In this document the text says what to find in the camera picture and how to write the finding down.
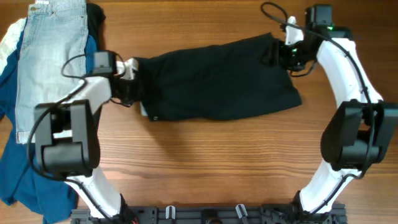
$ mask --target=wooden surface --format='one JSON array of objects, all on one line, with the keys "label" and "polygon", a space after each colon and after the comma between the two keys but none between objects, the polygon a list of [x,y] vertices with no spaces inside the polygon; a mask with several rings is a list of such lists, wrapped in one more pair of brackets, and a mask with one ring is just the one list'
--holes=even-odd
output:
[{"label": "wooden surface", "polygon": [[[0,36],[26,16],[27,4],[0,4]],[[107,15],[107,49],[124,58],[151,57],[171,50],[223,44],[272,32],[261,1],[97,1]],[[315,1],[276,1],[303,24]],[[318,1],[333,5],[335,24],[354,32],[358,55],[374,87],[398,102],[397,1]],[[214,122],[150,122],[138,108],[108,104],[99,127],[101,166],[129,205],[260,205],[290,202],[316,171],[320,136],[336,110],[321,67],[294,80],[303,105],[280,113]],[[11,124],[0,121],[0,148]],[[386,158],[338,197],[349,223],[398,222],[398,130]],[[41,223],[21,203],[0,203],[0,223]]]}]

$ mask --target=robotic arm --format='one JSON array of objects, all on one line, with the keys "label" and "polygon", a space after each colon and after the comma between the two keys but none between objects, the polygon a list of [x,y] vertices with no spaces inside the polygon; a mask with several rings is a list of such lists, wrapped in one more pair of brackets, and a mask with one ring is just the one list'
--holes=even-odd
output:
[{"label": "robotic arm", "polygon": [[[294,27],[295,18],[290,17],[287,22],[293,26],[284,27],[286,40],[274,44],[270,64],[297,72],[316,60],[331,83],[338,110],[322,135],[323,160],[311,182],[297,192],[291,204],[248,209],[244,205],[177,210],[173,206],[128,207],[98,166],[100,144],[98,120],[94,117],[111,98],[119,98],[125,105],[137,101],[137,64],[133,61],[125,76],[117,77],[115,56],[100,52],[95,55],[95,77],[86,78],[81,92],[62,106],[43,104],[35,109],[37,119],[51,108],[35,132],[40,171],[81,183],[67,181],[89,206],[89,210],[75,210],[72,223],[327,223],[336,217],[344,222],[344,207],[333,202],[351,180],[362,178],[371,164],[383,160],[398,121],[398,106],[383,102],[372,87],[356,55],[351,32],[332,23],[331,6],[315,5],[306,13],[306,30],[318,35],[304,35]],[[359,130],[362,122],[370,128]],[[65,131],[70,135],[57,137]]]}]

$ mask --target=blue jeans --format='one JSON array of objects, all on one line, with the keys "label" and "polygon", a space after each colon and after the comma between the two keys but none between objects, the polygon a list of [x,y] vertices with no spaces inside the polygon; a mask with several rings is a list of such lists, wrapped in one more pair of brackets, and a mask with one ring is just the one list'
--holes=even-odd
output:
[{"label": "blue jeans", "polygon": [[[84,53],[87,37],[85,0],[49,0],[49,4],[29,6],[18,62],[18,143],[27,142],[36,105],[58,101],[77,86],[77,79],[61,76],[61,68],[68,59]],[[65,73],[84,75],[86,58],[71,61]]]}]

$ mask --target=black cloth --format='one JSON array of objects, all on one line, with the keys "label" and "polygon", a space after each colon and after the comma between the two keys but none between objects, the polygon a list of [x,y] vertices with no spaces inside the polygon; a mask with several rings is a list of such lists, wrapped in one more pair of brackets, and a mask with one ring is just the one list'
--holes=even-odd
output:
[{"label": "black cloth", "polygon": [[151,120],[241,119],[301,105],[287,71],[262,62],[275,39],[237,42],[137,58],[141,101]]},{"label": "black cloth", "polygon": [[87,3],[87,24],[88,34],[91,35],[97,47],[100,49],[100,31],[99,28],[105,21],[106,16],[102,8],[94,3]]}]

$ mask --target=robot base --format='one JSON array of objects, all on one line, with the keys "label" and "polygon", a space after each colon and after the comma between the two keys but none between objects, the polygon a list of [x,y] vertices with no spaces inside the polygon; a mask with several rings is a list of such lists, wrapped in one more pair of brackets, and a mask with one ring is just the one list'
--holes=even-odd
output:
[{"label": "robot base", "polygon": [[[171,215],[169,215],[169,219],[166,219],[166,208],[130,207],[130,210],[138,217],[140,224],[221,224],[221,222],[222,224],[347,224],[346,209],[343,204],[334,204],[322,222],[291,222],[289,216],[284,213],[290,208],[291,204],[265,204],[261,207],[247,207],[246,219],[238,217],[235,207],[176,208],[175,219],[172,219]],[[71,218],[71,224],[110,224],[105,219],[90,219],[89,210],[74,210]]]}]

